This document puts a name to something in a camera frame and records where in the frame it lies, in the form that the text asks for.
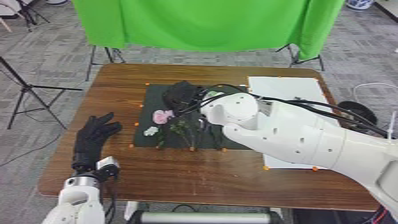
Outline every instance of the wooden table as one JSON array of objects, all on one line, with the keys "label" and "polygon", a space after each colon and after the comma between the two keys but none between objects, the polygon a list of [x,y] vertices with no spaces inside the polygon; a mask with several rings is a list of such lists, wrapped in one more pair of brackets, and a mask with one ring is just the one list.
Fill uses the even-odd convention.
[{"label": "wooden table", "polygon": [[321,74],[310,69],[180,65],[106,65],[84,99],[40,181],[44,195],[60,195],[72,175],[76,134],[91,115],[111,111],[125,129],[111,138],[104,156],[122,163],[118,199],[290,208],[376,210],[362,185],[333,171],[264,170],[251,150],[157,150],[131,148],[147,83],[248,84],[248,76],[315,77],[335,103]]}]

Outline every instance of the tripod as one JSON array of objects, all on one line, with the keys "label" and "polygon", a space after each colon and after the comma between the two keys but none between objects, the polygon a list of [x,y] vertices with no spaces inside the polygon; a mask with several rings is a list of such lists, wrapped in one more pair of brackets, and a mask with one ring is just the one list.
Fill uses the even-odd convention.
[{"label": "tripod", "polygon": [[[122,56],[122,50],[120,49],[113,48],[113,54],[111,54],[111,49],[109,49],[109,47],[106,47],[106,52],[107,52],[109,61],[111,61],[113,64],[116,63],[116,56],[122,59],[122,63],[127,63],[125,58]],[[95,56],[97,56],[97,45],[93,45],[93,50],[91,50],[91,63],[90,63],[90,69],[88,69],[88,74],[86,74],[86,82],[91,79],[91,69],[93,69],[93,65],[102,65],[102,64],[99,64],[95,62]]]},{"label": "tripod", "polygon": [[[56,87],[56,86],[36,86],[36,85],[31,85],[26,80],[22,79],[22,76],[19,75],[8,61],[4,60],[4,57],[0,57],[0,64],[4,65],[6,69],[10,70],[15,78],[17,78],[17,81],[20,83],[20,86],[22,86],[22,93],[20,93],[20,98],[19,98],[19,102],[17,102],[17,107],[15,107],[15,112],[13,112],[13,115],[12,115],[12,120],[10,120],[10,126],[8,126],[8,129],[12,129],[12,126],[13,126],[13,123],[15,123],[15,118],[17,118],[17,115],[22,114],[22,113],[28,113],[28,112],[33,112],[33,111],[42,111],[42,110],[47,110],[51,115],[54,116],[54,119],[56,121],[60,122],[63,128],[67,129],[67,125],[63,124],[52,110],[51,110],[51,107],[63,95],[63,93],[67,92],[67,90],[72,90],[72,91],[83,91],[83,89],[76,89],[76,88],[65,88],[65,87]],[[38,93],[35,92],[35,88],[38,89],[58,89],[61,90],[56,98],[52,99],[51,103],[47,104]],[[24,110],[20,111],[20,106],[22,106],[22,100],[24,100],[24,96],[26,96],[26,93],[29,93],[35,97],[35,99],[38,100],[40,104],[42,104],[42,108],[36,108],[36,109],[31,109],[31,110]]]},{"label": "tripod", "polygon": [[322,69],[322,71],[326,71],[326,65],[324,65],[322,56],[319,55],[315,58],[301,61],[299,60],[299,53],[298,53],[298,55],[294,55],[294,50],[292,50],[290,44],[287,44],[283,46],[283,48],[278,49],[276,52],[282,52],[285,48],[289,48],[289,50],[290,50],[290,57],[292,57],[290,68],[294,67],[294,65],[299,65],[299,64],[306,63],[308,61],[319,60],[321,61],[321,69]]},{"label": "tripod", "polygon": [[33,17],[33,14],[29,12],[29,10],[35,12],[36,16],[44,18],[44,20],[47,21],[47,23],[51,23],[47,17],[40,14],[40,12],[33,9],[33,7],[29,6],[29,4],[24,2],[24,0],[17,0],[19,4],[20,4],[20,7],[22,7],[22,14],[24,14],[24,17],[26,17],[26,22],[28,22],[28,28],[29,28],[29,32],[33,31],[31,30],[31,24],[33,25],[38,25],[38,21]]}]

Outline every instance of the green screen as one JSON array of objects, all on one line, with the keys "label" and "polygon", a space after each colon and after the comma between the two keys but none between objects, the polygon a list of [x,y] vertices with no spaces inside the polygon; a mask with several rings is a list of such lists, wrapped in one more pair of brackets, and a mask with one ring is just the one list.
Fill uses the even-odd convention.
[{"label": "green screen", "polygon": [[232,52],[301,47],[319,56],[346,0],[76,0],[90,43]]}]

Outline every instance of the white paper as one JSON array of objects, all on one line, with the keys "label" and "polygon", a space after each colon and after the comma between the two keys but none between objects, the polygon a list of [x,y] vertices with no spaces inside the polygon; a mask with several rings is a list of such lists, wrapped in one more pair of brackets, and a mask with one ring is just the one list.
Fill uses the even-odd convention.
[{"label": "white paper", "polygon": [[[250,77],[250,86],[253,93],[260,96],[282,98],[285,100],[294,100],[298,97],[303,100],[328,102],[324,96],[319,80],[315,78],[290,78],[290,77]],[[317,109],[333,112],[331,108],[315,106]],[[333,118],[326,117],[326,120],[340,125]],[[314,166],[303,164],[292,164],[269,155],[264,155],[266,165],[271,168],[294,168],[294,169],[314,169]]]}]

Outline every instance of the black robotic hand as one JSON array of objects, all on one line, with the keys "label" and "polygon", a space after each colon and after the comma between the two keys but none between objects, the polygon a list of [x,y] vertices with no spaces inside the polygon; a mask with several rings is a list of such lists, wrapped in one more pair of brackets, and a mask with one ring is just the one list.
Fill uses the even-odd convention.
[{"label": "black robotic hand", "polygon": [[97,162],[102,158],[104,144],[107,142],[109,137],[123,129],[120,122],[109,123],[113,118],[115,113],[109,113],[100,118],[97,118],[97,116],[91,116],[86,126],[79,131],[72,164],[72,168],[79,172],[97,170]]}]

